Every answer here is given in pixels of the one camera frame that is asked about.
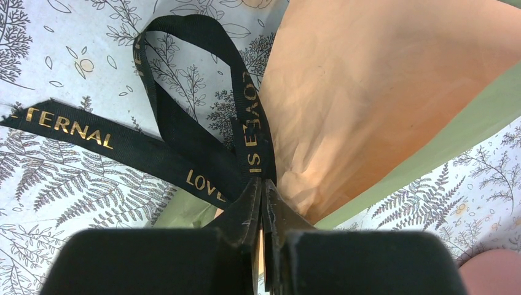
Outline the black ribbon gold lettering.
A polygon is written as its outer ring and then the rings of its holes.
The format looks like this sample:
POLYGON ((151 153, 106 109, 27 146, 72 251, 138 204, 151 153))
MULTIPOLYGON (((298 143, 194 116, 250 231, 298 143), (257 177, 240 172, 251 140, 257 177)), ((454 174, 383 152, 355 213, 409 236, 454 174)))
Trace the black ribbon gold lettering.
POLYGON ((133 43, 160 139, 55 100, 17 111, 1 125, 75 144, 167 181, 222 209, 236 201, 253 178, 276 183, 273 141, 253 80, 223 26, 205 15, 154 19, 146 32, 159 31, 195 45, 230 67, 235 113, 230 119, 235 149, 230 151, 195 121, 155 81, 146 56, 146 33, 133 43))

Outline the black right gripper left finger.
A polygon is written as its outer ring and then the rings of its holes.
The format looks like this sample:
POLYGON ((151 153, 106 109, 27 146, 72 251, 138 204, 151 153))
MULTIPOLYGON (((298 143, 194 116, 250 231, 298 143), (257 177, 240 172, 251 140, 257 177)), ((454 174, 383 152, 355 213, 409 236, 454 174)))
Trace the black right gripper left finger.
POLYGON ((42 294, 256 294, 262 183, 200 229, 89 229, 65 244, 42 294))

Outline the green peach wrapping paper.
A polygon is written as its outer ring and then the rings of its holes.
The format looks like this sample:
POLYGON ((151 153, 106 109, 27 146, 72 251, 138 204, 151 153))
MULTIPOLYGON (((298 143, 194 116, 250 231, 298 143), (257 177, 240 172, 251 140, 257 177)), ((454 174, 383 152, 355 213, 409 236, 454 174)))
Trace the green peach wrapping paper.
POLYGON ((520 60, 501 1, 281 1, 255 77, 278 188, 311 222, 383 180, 520 60))

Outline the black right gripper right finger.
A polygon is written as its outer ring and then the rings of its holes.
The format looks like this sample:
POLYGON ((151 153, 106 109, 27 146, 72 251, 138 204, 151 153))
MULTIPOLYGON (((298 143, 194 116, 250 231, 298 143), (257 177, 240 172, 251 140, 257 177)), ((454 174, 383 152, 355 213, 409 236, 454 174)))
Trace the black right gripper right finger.
POLYGON ((271 180, 262 189, 270 294, 466 294, 444 244, 426 232, 319 230, 271 180))

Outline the pink cylindrical vase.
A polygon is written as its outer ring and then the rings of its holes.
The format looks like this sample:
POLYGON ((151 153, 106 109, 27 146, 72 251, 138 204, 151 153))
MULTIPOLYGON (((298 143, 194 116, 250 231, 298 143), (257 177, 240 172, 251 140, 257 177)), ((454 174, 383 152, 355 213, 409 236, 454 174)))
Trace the pink cylindrical vase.
POLYGON ((468 294, 520 295, 520 254, 490 250, 465 262, 459 273, 468 294))

